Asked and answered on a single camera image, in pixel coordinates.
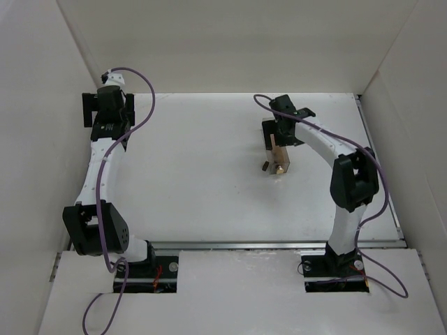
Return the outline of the large light wood block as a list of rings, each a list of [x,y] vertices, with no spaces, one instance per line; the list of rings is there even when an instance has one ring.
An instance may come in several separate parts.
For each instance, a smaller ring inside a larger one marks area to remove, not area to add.
[[[284,164],[283,148],[275,147],[275,149],[272,151],[272,157],[276,165],[283,165]]]

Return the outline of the clear plastic box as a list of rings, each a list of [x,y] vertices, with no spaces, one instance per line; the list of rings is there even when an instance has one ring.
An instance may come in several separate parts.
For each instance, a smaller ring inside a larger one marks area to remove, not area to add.
[[[268,174],[285,174],[290,166],[290,159],[286,147],[280,147],[275,142],[274,134],[263,131],[266,160],[262,165],[262,171]]]

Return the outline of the thin wood block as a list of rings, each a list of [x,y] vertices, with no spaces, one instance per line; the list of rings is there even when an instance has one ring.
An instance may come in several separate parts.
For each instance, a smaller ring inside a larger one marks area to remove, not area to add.
[[[270,151],[273,151],[276,147],[276,142],[275,142],[275,136],[274,134],[270,134],[270,144],[271,144],[271,149]]]

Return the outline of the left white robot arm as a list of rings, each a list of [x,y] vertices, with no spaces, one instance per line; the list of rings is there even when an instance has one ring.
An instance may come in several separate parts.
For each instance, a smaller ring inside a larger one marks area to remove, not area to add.
[[[113,204],[120,163],[135,124],[134,96],[116,84],[82,95],[84,125],[91,129],[90,161],[75,204],[62,218],[79,255],[126,258],[130,263],[153,263],[152,245],[131,235]]]

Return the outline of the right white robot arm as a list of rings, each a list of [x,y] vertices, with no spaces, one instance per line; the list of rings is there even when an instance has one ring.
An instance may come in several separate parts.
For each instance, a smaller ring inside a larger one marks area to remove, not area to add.
[[[374,152],[324,128],[309,108],[297,109],[287,95],[270,98],[266,110],[273,119],[262,123],[268,162],[279,168],[285,148],[305,144],[332,169],[330,196],[336,205],[325,261],[341,267],[356,257],[356,234],[369,203],[379,191]]]

